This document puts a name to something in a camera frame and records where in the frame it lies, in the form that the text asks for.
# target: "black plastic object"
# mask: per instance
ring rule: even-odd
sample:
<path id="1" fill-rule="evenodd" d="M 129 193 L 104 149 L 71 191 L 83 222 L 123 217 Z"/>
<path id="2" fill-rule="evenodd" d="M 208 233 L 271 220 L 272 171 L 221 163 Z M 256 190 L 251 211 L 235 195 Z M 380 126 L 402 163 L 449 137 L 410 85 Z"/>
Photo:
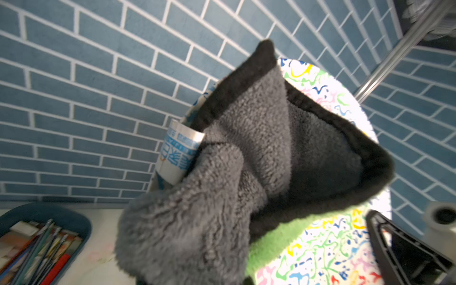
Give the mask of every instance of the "black plastic object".
<path id="1" fill-rule="evenodd" d="M 371 245 L 385 284 L 454 285 L 451 260 L 415 239 L 377 211 L 366 216 Z"/>
<path id="2" fill-rule="evenodd" d="M 79 213 L 57 205 L 47 203 L 26 204 L 9 210 L 0 217 L 0 236 L 9 232 L 10 227 L 19 221 L 45 223 L 48 219 L 53 219 L 55 224 L 63 229 L 78 233 L 79 237 L 83 239 L 81 245 L 55 277 L 54 281 L 52 281 L 51 285 L 55 285 L 76 259 L 76 256 L 81 252 L 81 249 L 90 237 L 92 224 L 89 219 Z"/>

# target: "white object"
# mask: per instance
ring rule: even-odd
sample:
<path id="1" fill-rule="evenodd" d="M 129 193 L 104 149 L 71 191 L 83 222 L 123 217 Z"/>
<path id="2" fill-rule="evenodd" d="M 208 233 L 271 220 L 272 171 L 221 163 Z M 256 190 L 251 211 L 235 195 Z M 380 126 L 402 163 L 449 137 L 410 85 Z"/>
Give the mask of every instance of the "white object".
<path id="1" fill-rule="evenodd" d="M 456 205 L 431 202 L 423 220 L 427 226 L 424 242 L 456 261 Z"/>

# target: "dark blue tray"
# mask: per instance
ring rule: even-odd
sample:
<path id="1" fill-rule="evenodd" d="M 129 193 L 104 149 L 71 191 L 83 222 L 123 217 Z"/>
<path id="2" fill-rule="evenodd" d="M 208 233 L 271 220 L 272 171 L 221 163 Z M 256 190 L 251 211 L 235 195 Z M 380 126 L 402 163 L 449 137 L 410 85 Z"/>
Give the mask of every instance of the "dark blue tray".
<path id="1" fill-rule="evenodd" d="M 19 221 L 45 223 L 49 219 L 53 219 L 55 224 L 59 227 L 79 233 L 79 237 L 83 239 L 79 248 L 51 283 L 51 285 L 55 285 L 70 267 L 71 263 L 76 259 L 76 256 L 81 252 L 90 237 L 90 234 L 92 233 L 92 224 L 89 219 L 79 213 L 53 204 L 26 204 L 9 210 L 0 217 L 0 236 L 9 232 L 10 227 Z"/>

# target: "blue brick wall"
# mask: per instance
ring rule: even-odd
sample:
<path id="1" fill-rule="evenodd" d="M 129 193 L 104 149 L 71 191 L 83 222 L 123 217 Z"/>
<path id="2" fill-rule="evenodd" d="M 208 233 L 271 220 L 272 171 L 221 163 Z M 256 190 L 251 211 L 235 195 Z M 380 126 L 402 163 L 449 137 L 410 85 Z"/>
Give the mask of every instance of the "blue brick wall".
<path id="1" fill-rule="evenodd" d="M 259 41 L 354 92 L 398 42 L 394 15 L 392 0 L 0 1 L 0 201 L 128 202 L 170 120 Z"/>
<path id="2" fill-rule="evenodd" d="M 456 203 L 456 52 L 414 48 L 364 102 L 392 154 L 393 220 L 415 236 L 430 201 Z"/>

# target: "metal pole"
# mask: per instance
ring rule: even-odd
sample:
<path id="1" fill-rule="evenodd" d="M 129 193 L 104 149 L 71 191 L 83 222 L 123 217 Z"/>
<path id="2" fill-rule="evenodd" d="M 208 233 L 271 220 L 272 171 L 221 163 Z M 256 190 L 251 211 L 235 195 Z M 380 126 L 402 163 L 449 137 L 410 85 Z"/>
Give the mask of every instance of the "metal pole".
<path id="1" fill-rule="evenodd" d="M 436 23 L 440 23 L 446 12 L 454 4 L 456 4 L 456 0 L 433 0 L 429 4 L 426 11 L 412 25 L 386 59 L 378 65 L 366 83 L 355 93 L 355 98 L 359 103 L 362 103 L 369 96 Z"/>

